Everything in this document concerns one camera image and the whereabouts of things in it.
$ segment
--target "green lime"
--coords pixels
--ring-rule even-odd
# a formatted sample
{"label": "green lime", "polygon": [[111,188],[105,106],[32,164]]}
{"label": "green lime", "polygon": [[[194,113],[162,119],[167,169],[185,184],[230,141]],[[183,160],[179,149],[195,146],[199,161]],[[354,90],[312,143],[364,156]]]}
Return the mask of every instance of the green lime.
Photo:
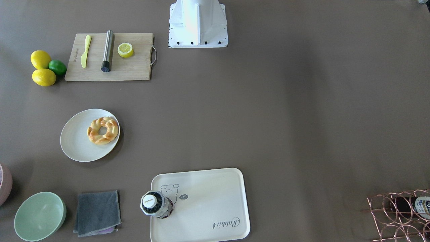
{"label": "green lime", "polygon": [[66,65],[59,60],[50,61],[48,68],[59,76],[64,75],[67,71]]}

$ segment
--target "white bottle cap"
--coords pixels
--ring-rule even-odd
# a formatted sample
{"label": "white bottle cap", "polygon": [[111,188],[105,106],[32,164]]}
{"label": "white bottle cap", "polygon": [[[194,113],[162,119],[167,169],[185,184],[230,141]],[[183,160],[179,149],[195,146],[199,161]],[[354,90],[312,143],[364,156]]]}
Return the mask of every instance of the white bottle cap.
{"label": "white bottle cap", "polygon": [[148,194],[143,197],[142,204],[146,208],[153,208],[157,204],[157,198],[154,195]]}

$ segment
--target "bear drawing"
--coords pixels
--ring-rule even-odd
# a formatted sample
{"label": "bear drawing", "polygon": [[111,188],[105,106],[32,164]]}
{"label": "bear drawing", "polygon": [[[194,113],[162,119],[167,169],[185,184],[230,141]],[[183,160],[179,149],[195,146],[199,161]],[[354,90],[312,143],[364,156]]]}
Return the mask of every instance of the bear drawing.
{"label": "bear drawing", "polygon": [[176,203],[177,199],[177,194],[178,194],[178,187],[179,184],[175,184],[175,185],[162,185],[161,188],[161,193],[168,197],[173,204]]}

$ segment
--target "gray cloth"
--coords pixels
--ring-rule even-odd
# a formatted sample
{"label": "gray cloth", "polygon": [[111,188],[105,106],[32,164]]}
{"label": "gray cloth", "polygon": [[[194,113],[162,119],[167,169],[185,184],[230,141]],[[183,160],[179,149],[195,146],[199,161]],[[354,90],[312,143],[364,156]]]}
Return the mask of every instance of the gray cloth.
{"label": "gray cloth", "polygon": [[111,233],[121,223],[118,191],[82,193],[73,232],[78,237]]}

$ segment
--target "bread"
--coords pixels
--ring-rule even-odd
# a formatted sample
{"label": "bread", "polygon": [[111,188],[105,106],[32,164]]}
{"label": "bread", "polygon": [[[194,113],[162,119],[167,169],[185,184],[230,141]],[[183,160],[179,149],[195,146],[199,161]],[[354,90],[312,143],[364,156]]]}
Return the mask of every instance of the bread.
{"label": "bread", "polygon": [[[102,126],[107,128],[107,131],[104,135],[100,135],[98,133],[98,130]],[[109,117],[101,117],[99,119],[95,119],[91,123],[91,126],[88,127],[87,135],[89,140],[96,145],[105,145],[115,139],[115,137],[118,135],[118,130],[118,124],[114,119]]]}

